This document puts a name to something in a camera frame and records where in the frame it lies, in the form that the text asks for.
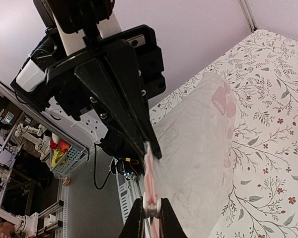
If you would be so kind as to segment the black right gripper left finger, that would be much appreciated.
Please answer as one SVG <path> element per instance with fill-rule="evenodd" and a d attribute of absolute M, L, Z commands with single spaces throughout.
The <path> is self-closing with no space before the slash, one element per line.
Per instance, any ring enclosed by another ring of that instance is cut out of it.
<path fill-rule="evenodd" d="M 132 205 L 123 229 L 119 234 L 119 238 L 144 238 L 144 219 L 143 199 L 137 198 Z"/>

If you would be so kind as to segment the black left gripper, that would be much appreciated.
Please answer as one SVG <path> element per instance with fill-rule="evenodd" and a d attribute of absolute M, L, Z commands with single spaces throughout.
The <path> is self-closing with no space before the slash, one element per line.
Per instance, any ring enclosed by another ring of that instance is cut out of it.
<path fill-rule="evenodd" d="M 140 25 L 99 41 L 83 39 L 85 48 L 47 67 L 52 96 L 74 120 L 94 109 L 108 131 L 119 134 L 138 156 L 145 155 L 148 142 L 162 158 L 148 105 L 166 89 L 154 30 Z"/>

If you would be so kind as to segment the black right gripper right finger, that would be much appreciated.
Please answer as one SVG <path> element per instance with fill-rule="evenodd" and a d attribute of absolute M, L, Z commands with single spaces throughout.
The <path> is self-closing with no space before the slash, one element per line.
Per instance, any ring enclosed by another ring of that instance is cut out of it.
<path fill-rule="evenodd" d="M 176 214 L 167 198 L 161 199 L 160 209 L 160 237 L 186 238 L 186 235 L 176 217 Z"/>

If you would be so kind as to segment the clear zip top bag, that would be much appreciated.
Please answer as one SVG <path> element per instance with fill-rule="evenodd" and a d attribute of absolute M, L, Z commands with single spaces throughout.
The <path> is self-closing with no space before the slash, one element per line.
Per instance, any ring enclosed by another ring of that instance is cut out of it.
<path fill-rule="evenodd" d="M 233 91 L 206 72 L 194 90 L 154 127 L 162 158 L 153 161 L 156 193 L 176 215 L 174 238 L 207 238 L 231 188 Z"/>

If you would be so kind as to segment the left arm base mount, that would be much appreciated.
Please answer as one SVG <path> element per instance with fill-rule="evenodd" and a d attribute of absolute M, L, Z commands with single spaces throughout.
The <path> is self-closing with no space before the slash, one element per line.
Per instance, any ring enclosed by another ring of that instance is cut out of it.
<path fill-rule="evenodd" d="M 140 158 L 133 148 L 117 133 L 107 131 L 100 139 L 99 146 L 108 155 L 116 160 L 116 173 L 127 180 L 138 181 L 143 172 Z"/>

